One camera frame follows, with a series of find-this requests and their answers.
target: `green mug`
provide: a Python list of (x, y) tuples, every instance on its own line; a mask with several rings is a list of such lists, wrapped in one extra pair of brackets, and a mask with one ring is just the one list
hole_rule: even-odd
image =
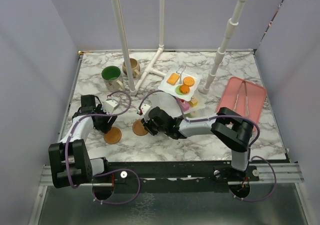
[(110, 92), (115, 92), (119, 89), (125, 90), (121, 70), (117, 66), (107, 66), (101, 72), (106, 88)]

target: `gray wall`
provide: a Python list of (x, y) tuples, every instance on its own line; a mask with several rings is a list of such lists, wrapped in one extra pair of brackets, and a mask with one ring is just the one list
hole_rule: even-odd
[(0, 0), (0, 223), (27, 224), (77, 50), (51, 0)]
[(285, 0), (256, 58), (289, 156), (320, 222), (320, 0)]
[[(110, 0), (52, 0), (79, 50), (120, 49)], [(254, 49), (281, 0), (249, 0), (230, 49)], [(159, 0), (120, 0), (130, 49), (156, 49)], [(237, 0), (165, 0), (167, 49), (217, 49)]]

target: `pink tray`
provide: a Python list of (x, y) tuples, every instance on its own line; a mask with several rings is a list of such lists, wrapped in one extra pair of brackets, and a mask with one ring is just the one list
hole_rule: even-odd
[(248, 97), (248, 111), (251, 120), (256, 123), (259, 122), (262, 108), (267, 96), (267, 91), (264, 87), (259, 86), (255, 83), (246, 82), (246, 93), (245, 86), (241, 84), (243, 79), (233, 76), (230, 78), (228, 84), (226, 85), (220, 103), (216, 109), (216, 112), (223, 107), (227, 107), (231, 110), (234, 109), (237, 95), (239, 92), (239, 97), (235, 112), (241, 116), (245, 116), (246, 113), (246, 95)]

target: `food item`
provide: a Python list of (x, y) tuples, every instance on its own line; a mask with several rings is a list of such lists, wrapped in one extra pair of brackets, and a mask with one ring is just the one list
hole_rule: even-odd
[(189, 87), (192, 87), (194, 84), (195, 84), (195, 80), (192, 76), (186, 76), (184, 79), (183, 79), (183, 84), (189, 86)]
[(142, 125), (142, 122), (140, 119), (134, 122), (134, 124), (132, 125), (132, 130), (133, 130), (134, 134), (136, 134), (138, 136), (144, 136), (148, 133), (148, 131)]
[(180, 92), (182, 92), (183, 94), (187, 94), (188, 92), (190, 92), (190, 88), (187, 85), (181, 85), (179, 88)]
[(112, 127), (106, 134), (104, 134), (104, 141), (108, 144), (116, 144), (120, 141), (122, 133), (119, 128)]
[(179, 74), (172, 73), (166, 82), (168, 84), (175, 85), (179, 78), (180, 78)]
[(189, 105), (188, 102), (186, 102), (185, 100), (182, 100), (182, 99), (179, 99), (178, 101), (179, 101), (179, 103), (180, 103), (180, 105), (182, 107), (182, 110), (184, 112), (186, 112), (186, 111), (188, 111), (190, 109), (190, 105)]
[(179, 94), (179, 95), (183, 95), (183, 93), (180, 92), (180, 87), (181, 87), (181, 86), (177, 86), (177, 87), (175, 88), (175, 92), (176, 92), (177, 94)]
[(197, 106), (198, 100), (194, 96), (192, 96), (191, 100), (189, 101), (189, 104), (190, 104), (191, 107), (194, 108), (195, 106)]

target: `mug handle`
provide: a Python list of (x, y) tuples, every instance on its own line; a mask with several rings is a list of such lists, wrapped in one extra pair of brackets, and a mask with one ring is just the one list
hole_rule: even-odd
[(136, 73), (136, 78), (137, 78), (137, 79), (140, 79), (140, 78), (141, 78), (141, 74), (140, 74), (140, 72), (139, 72), (138, 69), (135, 69), (135, 70), (134, 70), (134, 73)]
[(124, 84), (121, 82), (121, 81), (116, 81), (119, 85), (120, 85), (120, 87), (122, 88), (122, 90), (123, 91), (125, 91), (125, 86), (124, 86)]

